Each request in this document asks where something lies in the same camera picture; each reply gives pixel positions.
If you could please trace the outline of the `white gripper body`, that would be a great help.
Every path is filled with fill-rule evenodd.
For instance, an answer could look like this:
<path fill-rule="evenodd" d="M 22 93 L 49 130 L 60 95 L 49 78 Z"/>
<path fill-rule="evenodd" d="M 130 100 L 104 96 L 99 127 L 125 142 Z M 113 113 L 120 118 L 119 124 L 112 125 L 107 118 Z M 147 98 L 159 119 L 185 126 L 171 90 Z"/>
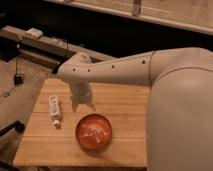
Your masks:
<path fill-rule="evenodd" d="M 75 104 L 86 104 L 92 101 L 92 91 L 88 83 L 70 84 L 70 97 Z"/>

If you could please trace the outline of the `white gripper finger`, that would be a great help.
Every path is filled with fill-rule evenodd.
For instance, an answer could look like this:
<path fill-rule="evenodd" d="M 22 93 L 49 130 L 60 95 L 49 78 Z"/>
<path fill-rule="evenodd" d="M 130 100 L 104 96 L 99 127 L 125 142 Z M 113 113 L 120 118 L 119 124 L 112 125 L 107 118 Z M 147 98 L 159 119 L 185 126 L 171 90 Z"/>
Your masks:
<path fill-rule="evenodd" d="M 93 102 L 89 102 L 87 105 L 88 105 L 93 111 L 96 111 L 96 106 L 95 106 L 95 104 L 94 104 Z"/>
<path fill-rule="evenodd" d="M 72 110 L 74 113 L 77 112 L 78 104 L 77 103 L 72 103 Z"/>

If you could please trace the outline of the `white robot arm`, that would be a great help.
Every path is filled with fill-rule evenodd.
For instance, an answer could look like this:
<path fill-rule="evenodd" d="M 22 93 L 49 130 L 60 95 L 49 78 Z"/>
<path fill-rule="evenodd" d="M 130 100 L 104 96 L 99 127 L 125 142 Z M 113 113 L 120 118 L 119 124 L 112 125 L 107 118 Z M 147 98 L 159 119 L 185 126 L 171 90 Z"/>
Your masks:
<path fill-rule="evenodd" d="M 157 50 L 97 63 L 78 52 L 54 73 L 69 84 L 74 106 L 92 103 L 91 82 L 149 87 L 148 171 L 213 171 L 213 51 Z"/>

